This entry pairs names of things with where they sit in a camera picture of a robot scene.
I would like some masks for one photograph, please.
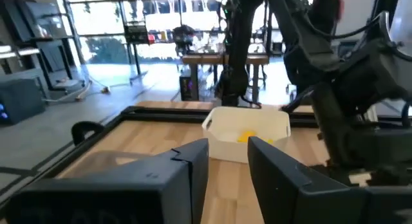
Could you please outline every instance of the computer tower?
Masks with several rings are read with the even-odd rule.
[[[182,71],[182,74],[179,77],[179,84],[180,84],[180,98],[182,101],[196,100],[193,98],[192,91],[197,88],[194,88],[194,86],[192,85],[190,70]]]
[[[0,83],[0,124],[17,124],[44,110],[41,92],[34,80],[18,79]]]

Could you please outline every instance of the white plastic bin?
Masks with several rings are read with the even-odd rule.
[[[254,131],[257,137],[274,142],[290,136],[289,115],[274,106],[217,107],[209,113],[202,128],[204,137],[209,139],[209,157],[241,163],[248,163],[247,143],[238,142],[243,132]]]

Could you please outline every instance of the wooden table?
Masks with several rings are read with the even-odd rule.
[[[198,87],[198,67],[199,65],[210,64],[213,65],[214,82],[218,80],[218,68],[217,65],[228,64],[229,55],[223,56],[221,53],[217,54],[190,54],[185,55],[182,58],[183,64],[189,65],[191,69],[191,80],[193,85],[192,97],[195,100],[199,100],[199,87]],[[248,54],[246,59],[246,65],[253,65],[253,84],[252,84],[252,101],[258,101],[258,81],[259,81],[259,67],[269,64],[269,57],[265,54]]]
[[[140,102],[138,105],[187,109],[212,107],[211,103],[204,102]],[[316,129],[293,129],[286,152],[308,165],[324,162],[328,154],[317,140],[317,132]],[[59,178],[101,171],[202,137],[199,124],[126,121],[61,172]],[[210,159],[202,223],[263,223],[247,164]]]

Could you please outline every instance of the glass wall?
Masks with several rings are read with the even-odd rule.
[[[219,22],[216,11],[219,3],[226,0],[67,1],[87,63],[127,64],[123,25],[131,21],[144,19],[149,34],[156,40],[151,45],[137,46],[140,62],[170,62],[178,59],[171,32],[181,24],[187,24],[198,31],[194,40],[196,46],[207,43],[211,30],[225,28],[225,22]],[[265,16],[269,16],[269,9],[265,9],[262,4],[255,12],[252,32],[262,30]],[[281,41],[274,15],[272,27],[272,41]],[[166,38],[160,35],[162,31],[166,31]]]

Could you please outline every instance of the gray floor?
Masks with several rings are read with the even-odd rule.
[[[99,93],[102,86],[94,83],[82,102],[56,103],[45,113],[10,127],[0,128],[0,189],[5,188],[19,175],[4,174],[5,167],[26,169],[29,173],[42,171],[64,155],[71,145],[70,129],[83,120],[105,124],[125,107],[144,100],[179,100],[179,73],[174,64],[141,66],[147,74],[130,86],[129,77],[134,66],[92,65],[87,69],[97,81],[107,86],[123,84],[111,89],[111,94]],[[286,104],[288,78],[282,62],[273,62],[265,68],[267,87],[259,100],[265,104]],[[377,107],[378,114],[398,115],[396,109],[386,105]]]

